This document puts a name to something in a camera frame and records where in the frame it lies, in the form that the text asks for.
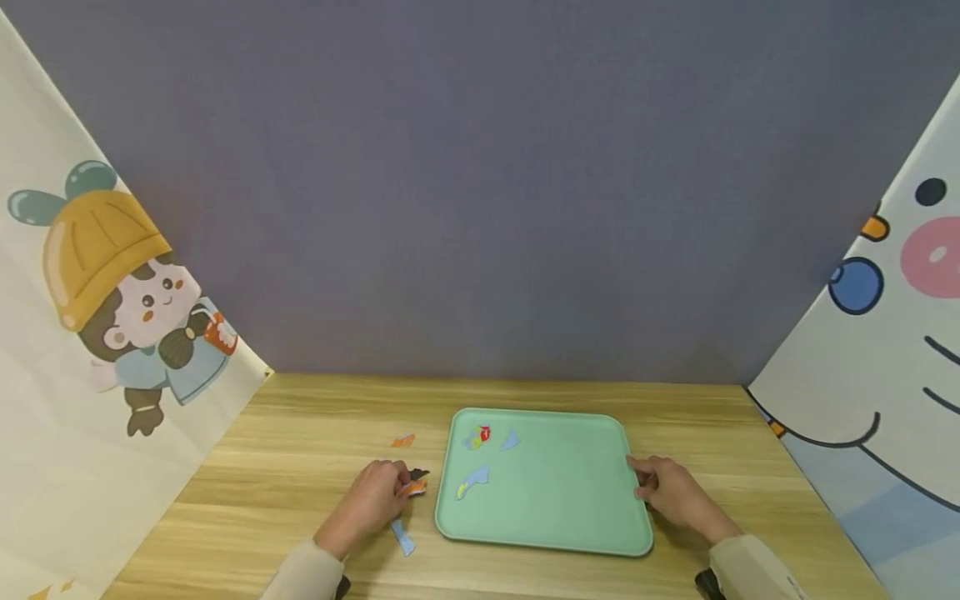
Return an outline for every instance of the cartoon poster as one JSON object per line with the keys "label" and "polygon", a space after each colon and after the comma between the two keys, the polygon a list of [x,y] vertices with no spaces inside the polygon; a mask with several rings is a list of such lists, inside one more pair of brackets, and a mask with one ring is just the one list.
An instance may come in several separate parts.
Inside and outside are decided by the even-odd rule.
{"label": "cartoon poster", "polygon": [[960,597],[960,84],[750,386],[895,598]]}
{"label": "cartoon poster", "polygon": [[267,370],[2,14],[0,71],[0,597],[93,600]]}

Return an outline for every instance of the purple wall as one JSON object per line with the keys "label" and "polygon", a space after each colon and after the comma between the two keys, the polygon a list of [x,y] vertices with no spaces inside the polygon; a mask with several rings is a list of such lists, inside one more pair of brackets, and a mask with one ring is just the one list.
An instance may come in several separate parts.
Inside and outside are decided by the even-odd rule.
{"label": "purple wall", "polygon": [[960,64],[948,0],[0,5],[285,371],[744,382]]}

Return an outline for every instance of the wood grain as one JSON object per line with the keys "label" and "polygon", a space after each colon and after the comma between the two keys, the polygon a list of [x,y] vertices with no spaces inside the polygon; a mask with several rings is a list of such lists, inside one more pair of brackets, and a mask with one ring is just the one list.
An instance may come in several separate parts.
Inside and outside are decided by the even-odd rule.
{"label": "wood grain", "polygon": [[[432,471],[437,489],[453,414],[465,406],[612,415],[636,455],[687,465],[744,529],[790,566],[813,598],[886,598],[836,521],[735,386],[398,379],[278,373],[186,486],[104,596],[256,598],[376,458]],[[394,438],[416,433],[410,447]],[[349,598],[546,600],[699,598],[707,564],[693,536],[655,518],[643,559],[445,540],[436,496],[411,501],[404,558],[385,531],[348,561]]]}

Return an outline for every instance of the yellow knit hat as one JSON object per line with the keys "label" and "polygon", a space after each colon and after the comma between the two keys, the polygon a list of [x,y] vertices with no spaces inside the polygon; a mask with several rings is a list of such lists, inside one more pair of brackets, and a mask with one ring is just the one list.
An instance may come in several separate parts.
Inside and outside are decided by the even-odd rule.
{"label": "yellow knit hat", "polygon": [[43,274],[60,323],[80,331],[121,279],[170,251],[136,198],[98,189],[66,203],[43,245]]}

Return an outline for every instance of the beige sleeve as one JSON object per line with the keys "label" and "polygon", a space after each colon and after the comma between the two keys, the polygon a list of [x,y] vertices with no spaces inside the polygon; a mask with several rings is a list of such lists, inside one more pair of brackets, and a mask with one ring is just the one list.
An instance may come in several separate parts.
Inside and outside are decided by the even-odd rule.
{"label": "beige sleeve", "polygon": [[343,575],[343,563],[307,540],[287,555],[260,600],[331,600]]}
{"label": "beige sleeve", "polygon": [[786,566],[754,536],[737,536],[710,549],[710,567],[727,600],[808,600]]}

